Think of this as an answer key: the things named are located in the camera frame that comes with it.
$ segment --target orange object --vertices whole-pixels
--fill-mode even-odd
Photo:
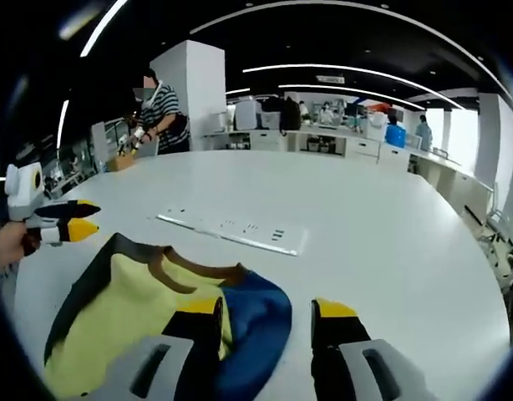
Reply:
[[[134,164],[134,157],[132,155],[115,156],[112,160],[108,160],[106,166],[108,171],[122,171],[131,167]]]
[[[392,106],[388,103],[377,103],[372,104],[371,106],[367,106],[367,109],[372,111],[380,111],[382,113],[388,113],[389,109],[392,109]]]

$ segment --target window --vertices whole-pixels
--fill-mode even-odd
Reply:
[[[450,159],[473,170],[479,145],[479,116],[475,110],[453,110],[451,112]]]
[[[444,135],[444,109],[427,109],[425,118],[427,119],[427,124],[431,128],[431,134],[433,135],[431,147],[440,149]]]

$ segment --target white round table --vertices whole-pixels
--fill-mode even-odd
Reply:
[[[509,345],[495,277],[462,220],[417,175],[319,155],[209,151],[139,160],[96,175],[65,197],[102,211],[100,232],[79,244],[44,246],[20,266],[19,337],[41,372],[43,348],[69,289],[106,239],[171,244],[197,263],[238,261],[275,282],[293,305],[290,338],[258,399],[316,399],[310,374],[310,301],[357,310],[423,372],[443,400],[466,400],[486,385]],[[154,217],[169,204],[297,222],[309,230],[298,257],[205,236]]]

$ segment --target ceiling light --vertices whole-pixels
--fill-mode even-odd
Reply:
[[[251,88],[245,88],[245,89],[236,89],[236,90],[230,90],[229,92],[225,92],[225,94],[240,94],[242,92],[249,92]]]
[[[103,10],[99,3],[90,3],[90,5],[80,9],[63,23],[58,31],[59,37],[63,40],[70,40],[80,29],[97,17],[101,11]]]
[[[412,19],[411,17],[407,17],[407,16],[405,16],[403,14],[395,13],[394,11],[390,11],[388,9],[382,9],[382,8],[378,8],[378,7],[375,7],[375,6],[370,6],[368,4],[354,3],[354,2],[338,2],[336,0],[307,0],[306,2],[299,2],[299,1],[296,1],[296,0],[277,1],[277,2],[274,2],[274,3],[261,4],[259,6],[255,6],[255,7],[248,8],[248,9],[238,10],[238,11],[235,11],[234,13],[230,13],[230,14],[224,15],[222,17],[218,17],[218,18],[216,18],[216,19],[214,19],[214,20],[212,20],[212,21],[210,21],[208,23],[204,23],[204,24],[198,26],[197,28],[191,29],[190,30],[190,35],[198,33],[200,31],[202,31],[203,29],[209,28],[212,25],[216,25],[217,23],[222,23],[224,21],[227,21],[227,20],[232,19],[232,18],[240,17],[241,15],[244,15],[244,14],[247,14],[247,13],[255,13],[255,12],[258,12],[258,11],[262,11],[262,10],[268,10],[270,8],[279,8],[279,7],[286,7],[286,6],[297,6],[297,5],[301,5],[301,4],[304,4],[304,3],[329,4],[329,5],[333,5],[333,6],[360,8],[362,10],[368,10],[368,11],[373,11],[375,13],[385,14],[385,15],[387,15],[389,17],[397,18],[397,19],[399,19],[401,21],[404,21],[406,23],[411,23],[415,27],[421,28],[424,31],[427,31],[427,32],[433,34],[437,38],[440,38],[440,39],[444,40],[446,43],[450,44],[451,46],[453,46],[454,48],[459,50],[462,54],[464,54],[466,57],[468,57],[470,60],[472,60],[474,63],[476,63],[481,69],[483,69],[483,71],[485,71],[492,78],[492,80],[494,80],[496,82],[496,84],[498,84],[500,89],[503,90],[505,92],[505,94],[507,95],[507,97],[513,102],[513,96],[511,95],[510,91],[495,76],[495,74],[492,71],[490,71],[481,61],[479,61],[479,59],[477,57],[475,57],[472,53],[470,53],[468,50],[463,48],[457,42],[455,42],[454,40],[451,40],[446,35],[442,34],[440,31],[437,31],[436,29],[431,28],[429,25],[421,23],[420,21],[418,21],[416,19]]]
[[[398,98],[394,98],[392,96],[388,96],[386,94],[378,94],[376,92],[370,92],[368,90],[354,89],[354,88],[344,88],[343,86],[327,86],[327,85],[303,85],[303,84],[288,84],[288,85],[279,85],[279,88],[315,88],[315,89],[334,89],[334,90],[345,90],[348,92],[358,92],[360,94],[371,94],[372,96],[377,96],[379,98],[386,98],[393,100],[394,102],[400,102],[403,104],[407,104],[416,109],[425,110],[422,106],[418,106],[417,104],[410,103],[407,100],[402,100]]]
[[[330,64],[278,64],[278,65],[267,65],[266,67],[256,67],[254,69],[244,69],[243,73],[252,73],[255,71],[263,71],[265,69],[289,69],[289,68],[313,68],[313,69],[345,69],[347,71],[355,71],[357,73],[366,73],[366,74],[373,74],[378,75],[379,77],[385,77],[388,79],[393,79],[394,81],[401,82],[402,84],[407,84],[409,86],[413,86],[418,89],[422,89],[426,92],[429,92],[430,94],[433,94],[437,98],[441,98],[442,100],[445,100],[446,102],[454,105],[456,108],[465,110],[463,106],[456,103],[452,99],[435,92],[432,89],[426,88],[423,85],[417,84],[415,82],[409,81],[407,79],[403,79],[400,77],[396,77],[394,75],[386,74],[386,73],[380,73],[379,71],[373,71],[372,69],[359,69],[357,67],[347,67],[342,65],[330,65]]]
[[[65,114],[67,113],[67,108],[69,106],[69,101],[65,100],[62,106],[62,112],[59,115],[59,124],[58,124],[58,138],[56,139],[56,150],[59,149],[59,146],[62,142],[62,130],[63,130],[63,122],[65,121]]]
[[[117,0],[114,5],[108,10],[108,12],[102,17],[102,19],[99,22],[99,25],[97,25],[91,33],[91,36],[88,39],[88,42],[84,46],[84,49],[82,50],[82,53],[80,54],[80,57],[86,57],[93,46],[95,45],[95,42],[97,42],[97,39],[99,38],[100,34],[104,31],[106,26],[109,24],[109,22],[112,20],[113,17],[115,17],[115,14],[126,4],[128,0]]]

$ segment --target cardboard box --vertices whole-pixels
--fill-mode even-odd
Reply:
[[[112,160],[108,160],[106,167],[108,171],[122,171],[134,164],[134,157],[132,155],[115,156]]]

